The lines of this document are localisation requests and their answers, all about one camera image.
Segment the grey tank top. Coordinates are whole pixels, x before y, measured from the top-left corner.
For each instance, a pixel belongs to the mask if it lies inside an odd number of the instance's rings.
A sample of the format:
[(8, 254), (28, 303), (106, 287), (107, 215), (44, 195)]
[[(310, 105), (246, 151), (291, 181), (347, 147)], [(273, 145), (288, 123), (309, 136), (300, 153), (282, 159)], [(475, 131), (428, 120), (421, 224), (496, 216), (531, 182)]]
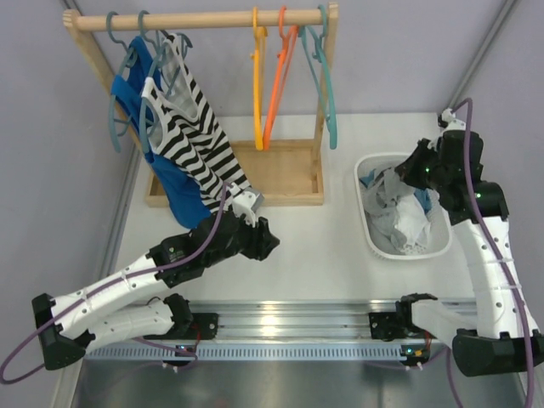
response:
[(398, 206), (413, 191), (392, 167), (388, 167), (369, 183), (363, 198), (364, 208), (371, 222), (390, 241), (396, 252), (402, 252), (407, 242), (405, 233), (399, 228)]

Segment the yellow plastic hanger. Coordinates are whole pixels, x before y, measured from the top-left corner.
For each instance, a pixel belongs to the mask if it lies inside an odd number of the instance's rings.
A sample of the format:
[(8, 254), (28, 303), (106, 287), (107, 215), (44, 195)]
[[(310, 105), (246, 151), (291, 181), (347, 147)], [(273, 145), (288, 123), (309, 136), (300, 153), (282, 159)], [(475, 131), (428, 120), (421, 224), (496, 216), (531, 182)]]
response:
[(262, 127), (262, 108), (264, 92), (264, 64), (267, 29), (258, 24), (258, 7), (252, 9), (252, 32), (254, 38), (254, 50), (251, 54), (253, 62), (252, 96), (253, 96), (253, 131), (256, 150), (264, 149), (264, 136)]

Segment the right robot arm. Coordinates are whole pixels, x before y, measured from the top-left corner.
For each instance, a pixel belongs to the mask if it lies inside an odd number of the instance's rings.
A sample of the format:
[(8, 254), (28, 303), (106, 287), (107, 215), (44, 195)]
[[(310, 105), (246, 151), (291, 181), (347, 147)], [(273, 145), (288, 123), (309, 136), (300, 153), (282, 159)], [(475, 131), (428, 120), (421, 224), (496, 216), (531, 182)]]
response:
[(509, 246), (509, 212), (501, 186), (482, 178), (478, 133), (443, 132), (422, 139), (403, 162), (360, 178), (360, 206), (379, 240), (398, 256), (434, 243), (429, 211), (417, 192), (437, 197), (461, 244), (476, 303), (468, 318), (430, 293), (396, 303), (396, 325), (407, 337), (427, 332), (453, 355), (466, 377), (527, 372), (543, 361), (543, 336), (531, 317)]

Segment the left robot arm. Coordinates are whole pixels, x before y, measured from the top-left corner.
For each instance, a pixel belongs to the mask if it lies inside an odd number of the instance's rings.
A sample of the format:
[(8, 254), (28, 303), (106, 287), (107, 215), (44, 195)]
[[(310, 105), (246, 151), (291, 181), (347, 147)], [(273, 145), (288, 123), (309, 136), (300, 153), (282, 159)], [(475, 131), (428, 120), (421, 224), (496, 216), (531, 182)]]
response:
[(48, 371), (70, 366), (111, 343), (136, 337), (184, 338), (195, 326), (189, 303), (178, 294), (154, 297), (236, 255), (263, 261), (280, 244), (261, 217), (250, 225), (231, 211), (172, 235), (136, 261), (73, 293), (35, 297), (31, 304)]

